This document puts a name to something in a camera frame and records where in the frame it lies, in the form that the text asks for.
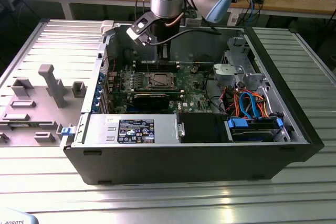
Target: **power supply label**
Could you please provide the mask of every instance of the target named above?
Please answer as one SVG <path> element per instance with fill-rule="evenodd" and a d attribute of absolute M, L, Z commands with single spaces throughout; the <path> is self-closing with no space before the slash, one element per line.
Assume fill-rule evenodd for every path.
<path fill-rule="evenodd" d="M 119 120 L 118 143 L 152 144 L 154 120 Z"/>

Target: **sticker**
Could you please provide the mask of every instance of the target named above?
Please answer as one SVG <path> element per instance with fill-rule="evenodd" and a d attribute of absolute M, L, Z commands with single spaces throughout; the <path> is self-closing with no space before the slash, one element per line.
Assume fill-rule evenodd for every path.
<path fill-rule="evenodd" d="M 152 144 L 154 140 L 154 120 L 119 120 L 118 143 Z"/>
<path fill-rule="evenodd" d="M 29 127 L 28 124 L 9 124 L 9 127 Z"/>
<path fill-rule="evenodd" d="M 105 119 L 105 122 L 107 123 L 118 123 L 118 121 L 120 120 L 120 116 L 107 116 Z"/>

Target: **slotted aluminum surface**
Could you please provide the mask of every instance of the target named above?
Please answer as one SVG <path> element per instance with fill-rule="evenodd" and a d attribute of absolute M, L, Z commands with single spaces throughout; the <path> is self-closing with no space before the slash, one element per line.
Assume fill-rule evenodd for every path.
<path fill-rule="evenodd" d="M 46 86 L 38 74 L 41 64 L 53 64 L 54 76 L 64 86 L 72 86 L 74 81 L 87 86 L 103 40 L 100 26 L 101 22 L 78 20 L 40 23 L 8 67 L 10 71 L 3 74 L 7 79 L 0 87 L 0 114 L 14 94 L 11 85 L 17 78 L 28 78 L 33 86 Z"/>
<path fill-rule="evenodd" d="M 308 119 L 327 142 L 336 139 L 336 79 L 297 34 L 254 28 Z"/>
<path fill-rule="evenodd" d="M 315 62 L 303 63 L 317 71 Z M 285 69 L 294 66 L 275 63 Z M 291 86 L 301 87 L 294 92 L 304 100 L 310 91 L 300 85 L 293 81 Z M 323 90 L 329 90 L 333 100 L 334 89 L 328 87 Z M 320 109 L 307 114 L 317 119 L 315 125 L 327 116 L 335 118 L 335 112 Z M 89 186 L 58 147 L 0 148 L 0 204 L 31 212 L 47 224 L 336 223 L 335 134 L 333 128 L 324 129 L 324 123 L 320 127 L 330 131 L 320 153 L 291 164 L 272 180 L 253 182 Z"/>

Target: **blue clip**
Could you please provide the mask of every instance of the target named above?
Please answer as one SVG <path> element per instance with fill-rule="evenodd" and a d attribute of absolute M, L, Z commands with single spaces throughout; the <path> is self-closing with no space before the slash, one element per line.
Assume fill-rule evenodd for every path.
<path fill-rule="evenodd" d="M 96 105 L 92 105 L 92 107 L 91 107 L 91 112 L 92 112 L 92 113 L 98 113 L 98 111 L 99 111 L 99 107 L 96 106 Z"/>
<path fill-rule="evenodd" d="M 233 128 L 233 127 L 235 126 L 235 124 L 234 124 L 234 122 L 233 122 L 232 119 L 230 119 L 230 120 L 228 121 L 228 124 L 229 124 L 229 128 Z"/>
<path fill-rule="evenodd" d="M 73 136 L 76 132 L 76 127 L 63 127 L 61 131 L 62 136 Z"/>
<path fill-rule="evenodd" d="M 101 96 L 101 93 L 98 90 L 96 90 L 94 94 L 95 94 L 94 95 L 95 97 L 100 97 Z"/>
<path fill-rule="evenodd" d="M 103 80 L 105 80 L 105 74 L 103 74 L 102 72 L 99 72 L 98 81 L 103 81 Z"/>
<path fill-rule="evenodd" d="M 231 118 L 235 127 L 248 127 L 248 123 L 244 118 Z"/>
<path fill-rule="evenodd" d="M 277 119 L 277 123 L 278 123 L 280 128 L 282 128 L 284 126 L 283 125 L 284 123 L 283 123 L 282 119 L 280 119 L 280 118 Z"/>
<path fill-rule="evenodd" d="M 103 89 L 103 87 L 102 87 L 101 85 L 97 85 L 97 86 L 96 86 L 96 90 L 97 90 L 97 91 L 101 91 L 102 89 Z"/>
<path fill-rule="evenodd" d="M 95 97 L 95 98 L 93 99 L 93 104 L 98 104 L 98 103 L 99 103 L 99 100 L 98 100 L 97 97 Z"/>

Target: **motherboard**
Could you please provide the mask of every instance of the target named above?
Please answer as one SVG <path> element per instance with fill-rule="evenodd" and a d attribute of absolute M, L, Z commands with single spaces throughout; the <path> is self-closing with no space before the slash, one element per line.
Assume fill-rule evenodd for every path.
<path fill-rule="evenodd" d="M 207 71 L 198 71 L 198 67 L 195 64 L 166 68 L 126 65 L 118 72 L 109 73 L 110 112 L 211 113 L 205 94 Z"/>

